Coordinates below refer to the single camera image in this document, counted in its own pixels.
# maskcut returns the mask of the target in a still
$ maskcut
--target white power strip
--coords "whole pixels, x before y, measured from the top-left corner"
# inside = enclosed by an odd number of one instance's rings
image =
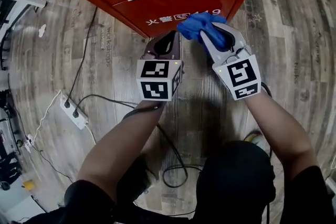
[[[75,111],[76,105],[69,99],[70,107],[66,108],[64,104],[67,101],[67,99],[68,97],[66,95],[62,95],[60,99],[61,100],[60,107],[64,110],[64,112],[68,115],[68,117],[73,121],[73,123],[78,128],[83,130],[86,124],[88,123],[88,117],[86,117],[86,115],[78,108],[77,109],[78,117],[75,118],[72,114]]]

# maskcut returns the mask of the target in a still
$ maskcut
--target yellow object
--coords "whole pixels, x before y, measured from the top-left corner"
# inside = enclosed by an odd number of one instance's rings
[[[35,189],[35,184],[32,180],[28,180],[26,182],[23,182],[23,186],[25,187],[25,189],[27,191],[31,191],[31,190]]]

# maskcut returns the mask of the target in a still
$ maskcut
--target person's right arm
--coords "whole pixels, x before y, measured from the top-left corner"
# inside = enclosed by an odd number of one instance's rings
[[[292,115],[264,91],[244,100],[289,180],[316,165],[308,134]]]

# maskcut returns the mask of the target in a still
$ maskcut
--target blue rag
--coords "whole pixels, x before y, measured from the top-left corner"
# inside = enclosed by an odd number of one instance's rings
[[[224,36],[214,28],[211,22],[224,24],[226,23],[226,19],[218,15],[211,15],[208,12],[192,14],[187,20],[177,25],[177,31],[188,40],[194,39],[204,44],[200,34],[201,30],[203,30],[207,33],[215,47],[227,49],[225,48]]]

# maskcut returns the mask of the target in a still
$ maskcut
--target human arm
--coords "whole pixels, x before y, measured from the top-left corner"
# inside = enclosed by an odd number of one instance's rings
[[[308,134],[292,115],[264,91],[244,100],[289,180],[316,165]]]
[[[142,101],[136,109],[154,107],[158,102]],[[87,155],[77,180],[91,182],[117,203],[118,181],[140,155],[157,125],[163,105],[151,112],[137,113],[121,121]]]

